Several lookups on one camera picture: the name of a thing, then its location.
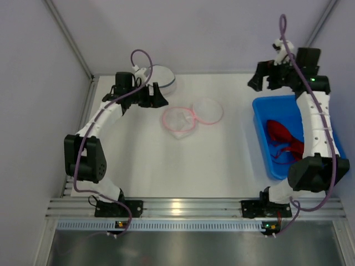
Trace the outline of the pink trimmed mesh laundry bag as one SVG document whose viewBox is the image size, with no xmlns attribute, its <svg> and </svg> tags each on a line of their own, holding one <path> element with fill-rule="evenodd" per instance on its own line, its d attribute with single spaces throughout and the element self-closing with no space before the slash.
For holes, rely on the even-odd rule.
<svg viewBox="0 0 355 266">
<path fill-rule="evenodd" d="M 198 124 L 217 124 L 223 115 L 224 109 L 218 101 L 199 98 L 190 108 L 175 106 L 166 109 L 161 120 L 164 129 L 179 140 L 193 134 Z"/>
</svg>

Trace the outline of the red bra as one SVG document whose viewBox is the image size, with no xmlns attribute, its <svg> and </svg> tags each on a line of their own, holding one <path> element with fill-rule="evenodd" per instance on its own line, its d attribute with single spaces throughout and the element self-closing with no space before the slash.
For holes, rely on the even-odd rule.
<svg viewBox="0 0 355 266">
<path fill-rule="evenodd" d="M 274 147 L 287 144 L 287 146 L 279 149 L 275 155 L 271 155 L 273 162 L 279 165 L 289 165 L 298 162 L 302 159 L 304 152 L 304 143 L 299 139 L 295 138 L 290 131 L 282 125 L 280 122 L 275 120 L 267 120 L 266 123 L 267 133 L 270 137 L 270 142 Z M 290 152 L 293 156 L 293 160 L 290 162 L 277 162 L 276 160 L 283 154 Z"/>
</svg>

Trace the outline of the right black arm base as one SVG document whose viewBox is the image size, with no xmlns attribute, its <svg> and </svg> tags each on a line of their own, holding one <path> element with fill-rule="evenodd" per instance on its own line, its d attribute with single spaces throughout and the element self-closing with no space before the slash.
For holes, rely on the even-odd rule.
<svg viewBox="0 0 355 266">
<path fill-rule="evenodd" d="M 273 203 L 269 200 L 268 188 L 261 191 L 258 199 L 241 201 L 243 218 L 291 218 L 290 204 Z"/>
</svg>

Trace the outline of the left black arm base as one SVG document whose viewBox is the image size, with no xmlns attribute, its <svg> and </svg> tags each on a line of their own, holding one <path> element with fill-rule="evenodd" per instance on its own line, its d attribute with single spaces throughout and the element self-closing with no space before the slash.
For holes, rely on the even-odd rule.
<svg viewBox="0 0 355 266">
<path fill-rule="evenodd" d="M 94 207 L 94 216 L 100 218 L 124 218 L 129 217 L 126 208 L 113 203 L 98 200 L 95 196 L 88 197 L 88 203 Z M 141 200 L 125 200 L 124 204 L 131 211 L 133 218 L 139 218 L 143 213 L 144 202 Z"/>
</svg>

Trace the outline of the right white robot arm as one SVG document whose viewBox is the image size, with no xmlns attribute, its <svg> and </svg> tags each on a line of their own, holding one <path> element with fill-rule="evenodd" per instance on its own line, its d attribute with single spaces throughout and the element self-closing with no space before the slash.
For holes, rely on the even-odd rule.
<svg viewBox="0 0 355 266">
<path fill-rule="evenodd" d="M 270 90 L 289 87 L 294 92 L 305 147 L 302 159 L 289 168 L 287 178 L 265 189 L 268 200 L 286 204 L 309 192 L 322 191 L 329 197 L 349 171 L 350 163 L 341 157 L 333 138 L 329 78 L 318 73 L 321 50 L 299 48 L 297 54 L 293 54 L 280 45 L 273 47 L 276 58 L 259 62 L 247 84 L 253 90 L 261 91 L 263 81 L 267 80 Z"/>
</svg>

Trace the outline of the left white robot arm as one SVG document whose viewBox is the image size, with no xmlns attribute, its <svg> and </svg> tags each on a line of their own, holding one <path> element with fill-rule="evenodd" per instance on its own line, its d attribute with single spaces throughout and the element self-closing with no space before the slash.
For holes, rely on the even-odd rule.
<svg viewBox="0 0 355 266">
<path fill-rule="evenodd" d="M 143 74 L 117 72 L 115 83 L 87 124 L 64 139 L 64 168 L 74 178 L 78 193 L 98 195 L 105 202 L 124 203 L 123 190 L 106 175 L 107 161 L 102 140 L 126 111 L 141 108 L 161 108 L 168 105 L 158 82 L 149 84 Z"/>
</svg>

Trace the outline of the right aluminium frame post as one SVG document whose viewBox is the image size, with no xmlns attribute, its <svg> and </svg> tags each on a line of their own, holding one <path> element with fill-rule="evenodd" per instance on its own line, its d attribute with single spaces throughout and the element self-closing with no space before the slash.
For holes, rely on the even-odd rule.
<svg viewBox="0 0 355 266">
<path fill-rule="evenodd" d="M 286 12 L 286 39 L 293 44 L 292 56 L 298 48 L 313 47 L 316 39 L 340 1 L 294 1 L 290 11 Z"/>
</svg>

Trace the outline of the aluminium frame post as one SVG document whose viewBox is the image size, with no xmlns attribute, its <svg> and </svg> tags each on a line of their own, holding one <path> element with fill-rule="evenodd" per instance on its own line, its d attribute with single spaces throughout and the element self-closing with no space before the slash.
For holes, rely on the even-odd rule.
<svg viewBox="0 0 355 266">
<path fill-rule="evenodd" d="M 340 1 L 294 1 L 290 11 L 286 12 L 286 39 L 293 44 L 292 56 L 298 48 L 313 47 L 316 39 Z"/>
<path fill-rule="evenodd" d="M 79 47 L 77 46 L 77 43 L 75 42 L 68 26 L 66 25 L 64 19 L 62 18 L 57 6 L 55 3 L 51 0 L 43 0 L 44 5 L 46 6 L 48 12 L 50 15 L 53 17 L 56 25 L 58 26 L 59 30 L 61 31 L 64 39 L 70 46 L 70 49 L 72 50 L 75 58 L 77 59 L 79 65 L 81 66 L 82 70 L 85 72 L 86 76 L 90 79 L 94 79 L 94 75 L 92 71 L 90 70 L 88 64 L 86 63 L 82 53 L 79 50 Z"/>
</svg>

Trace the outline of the left aluminium frame post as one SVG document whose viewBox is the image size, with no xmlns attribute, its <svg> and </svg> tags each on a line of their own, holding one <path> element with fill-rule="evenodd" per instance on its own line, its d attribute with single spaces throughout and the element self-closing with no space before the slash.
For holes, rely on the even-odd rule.
<svg viewBox="0 0 355 266">
<path fill-rule="evenodd" d="M 59 30 L 61 31 L 64 39 L 70 46 L 70 49 L 72 50 L 75 58 L 77 59 L 79 65 L 81 66 L 82 70 L 85 72 L 86 76 L 90 79 L 94 79 L 94 75 L 92 71 L 90 70 L 88 64 L 86 63 L 82 53 L 79 50 L 79 47 L 77 46 L 77 43 L 75 42 L 68 26 L 66 25 L 64 19 L 62 18 L 57 6 L 55 3 L 51 0 L 43 0 L 44 5 L 46 6 L 48 12 L 50 15 L 53 17 L 56 25 L 58 26 Z"/>
</svg>

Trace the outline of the aluminium front rail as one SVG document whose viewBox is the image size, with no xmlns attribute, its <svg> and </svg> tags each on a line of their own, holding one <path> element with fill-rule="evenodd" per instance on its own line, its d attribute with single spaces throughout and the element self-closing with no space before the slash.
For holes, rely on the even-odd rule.
<svg viewBox="0 0 355 266">
<path fill-rule="evenodd" d="M 226 219 L 243 220 L 243 198 L 132 198 L 140 201 L 130 207 L 135 218 L 141 219 Z M 95 201 L 87 198 L 63 197 L 49 201 L 45 218 L 89 219 L 94 218 L 99 208 Z M 300 212 L 303 221 L 331 221 L 346 219 L 343 204 L 338 198 L 331 198 L 314 212 Z"/>
</svg>

